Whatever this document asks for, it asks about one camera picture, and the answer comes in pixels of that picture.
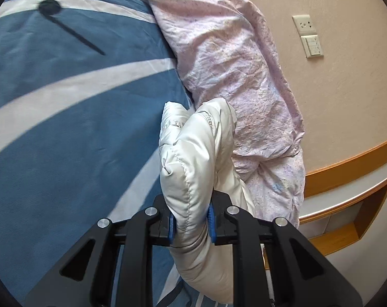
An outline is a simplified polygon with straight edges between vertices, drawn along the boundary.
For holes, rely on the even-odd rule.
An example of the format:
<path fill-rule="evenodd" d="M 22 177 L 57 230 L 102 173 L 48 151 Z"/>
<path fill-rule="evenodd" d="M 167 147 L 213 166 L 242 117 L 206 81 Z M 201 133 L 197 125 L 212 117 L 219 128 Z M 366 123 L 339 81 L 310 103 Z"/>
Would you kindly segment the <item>wooden framed wall niche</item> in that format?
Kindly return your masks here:
<path fill-rule="evenodd" d="M 299 230 L 325 256 L 361 240 L 387 199 L 387 141 L 306 176 Z"/>

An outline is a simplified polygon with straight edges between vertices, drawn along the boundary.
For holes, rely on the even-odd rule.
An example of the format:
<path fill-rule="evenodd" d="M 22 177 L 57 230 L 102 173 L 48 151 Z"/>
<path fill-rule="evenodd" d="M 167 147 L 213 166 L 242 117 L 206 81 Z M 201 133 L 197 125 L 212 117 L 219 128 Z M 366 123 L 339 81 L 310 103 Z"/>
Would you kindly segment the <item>silver quilted down jacket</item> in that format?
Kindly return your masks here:
<path fill-rule="evenodd" d="M 216 246 L 208 234 L 213 191 L 255 213 L 250 190 L 236 172 L 232 153 L 237 117 L 223 98 L 190 113 L 179 103 L 164 106 L 159 135 L 160 184 L 176 219 L 171 256 L 181 277 L 219 303 L 233 302 L 232 247 Z"/>

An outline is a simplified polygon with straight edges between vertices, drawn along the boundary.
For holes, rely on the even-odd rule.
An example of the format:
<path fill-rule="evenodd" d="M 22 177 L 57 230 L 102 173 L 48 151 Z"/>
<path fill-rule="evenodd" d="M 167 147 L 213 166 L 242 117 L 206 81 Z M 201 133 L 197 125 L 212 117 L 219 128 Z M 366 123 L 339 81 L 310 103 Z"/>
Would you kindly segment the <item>white wall switch plate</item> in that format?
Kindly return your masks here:
<path fill-rule="evenodd" d="M 300 39 L 306 58 L 323 57 L 323 50 L 317 35 L 303 35 Z"/>

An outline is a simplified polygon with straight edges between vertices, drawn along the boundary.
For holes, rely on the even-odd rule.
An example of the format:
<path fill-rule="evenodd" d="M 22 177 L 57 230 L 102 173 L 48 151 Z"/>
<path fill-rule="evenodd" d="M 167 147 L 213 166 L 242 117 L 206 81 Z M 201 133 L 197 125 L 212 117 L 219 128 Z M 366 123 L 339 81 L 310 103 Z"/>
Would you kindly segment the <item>blue white striped bedsheet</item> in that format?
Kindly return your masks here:
<path fill-rule="evenodd" d="M 170 101 L 192 107 L 147 2 L 0 0 L 0 306 L 152 205 Z"/>

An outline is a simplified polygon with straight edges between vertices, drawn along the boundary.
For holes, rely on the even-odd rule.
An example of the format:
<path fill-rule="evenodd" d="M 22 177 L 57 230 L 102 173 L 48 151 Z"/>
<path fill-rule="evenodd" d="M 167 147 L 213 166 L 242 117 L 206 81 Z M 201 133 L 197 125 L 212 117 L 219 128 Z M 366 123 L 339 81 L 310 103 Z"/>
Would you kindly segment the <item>pink floral duvet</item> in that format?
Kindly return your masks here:
<path fill-rule="evenodd" d="M 266 18 L 250 0 L 144 0 L 196 106 L 226 99 L 236 116 L 236 171 L 258 218 L 298 225 L 304 200 L 303 116 Z"/>

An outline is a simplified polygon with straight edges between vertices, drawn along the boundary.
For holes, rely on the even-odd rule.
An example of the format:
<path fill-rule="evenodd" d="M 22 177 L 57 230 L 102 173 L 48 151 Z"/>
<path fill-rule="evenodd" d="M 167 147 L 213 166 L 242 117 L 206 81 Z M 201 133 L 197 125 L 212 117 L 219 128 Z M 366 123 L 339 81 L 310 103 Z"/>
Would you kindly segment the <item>white wall socket plate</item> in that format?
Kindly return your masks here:
<path fill-rule="evenodd" d="M 317 34 L 316 27 L 310 15 L 293 15 L 292 19 L 300 36 Z"/>

